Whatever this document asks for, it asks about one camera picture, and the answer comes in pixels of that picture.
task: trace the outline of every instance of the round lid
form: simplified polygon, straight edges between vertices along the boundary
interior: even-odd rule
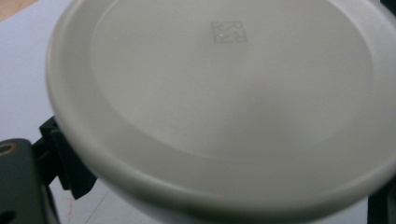
[[[191,214],[304,219],[396,171],[396,28],[376,1],[74,1],[49,96],[124,195]]]

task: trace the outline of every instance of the white surface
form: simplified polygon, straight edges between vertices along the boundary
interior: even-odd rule
[[[45,51],[56,19],[70,1],[40,0],[0,22],[0,139],[39,137],[38,126],[52,112],[44,84]],[[62,223],[156,223],[124,203],[102,184],[77,202],[52,184]],[[366,201],[320,224],[361,224]]]

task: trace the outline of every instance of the black mount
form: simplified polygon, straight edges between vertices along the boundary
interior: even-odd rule
[[[0,142],[0,224],[59,224],[49,184],[58,176],[78,199],[94,176],[81,162],[54,118],[41,127],[33,145],[24,139]]]

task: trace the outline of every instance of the black clamp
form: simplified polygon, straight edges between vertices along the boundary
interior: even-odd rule
[[[58,176],[75,199],[95,181],[59,130],[46,121],[36,143],[24,139],[0,142],[0,224],[58,224],[49,184]]]
[[[370,195],[368,201],[367,224],[396,223],[396,177],[382,189]]]
[[[381,3],[389,9],[393,15],[396,16],[396,1],[395,0],[381,0]]]

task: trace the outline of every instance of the embossed square symbol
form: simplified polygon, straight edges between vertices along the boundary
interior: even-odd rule
[[[212,21],[215,43],[248,42],[244,23],[241,21]]]

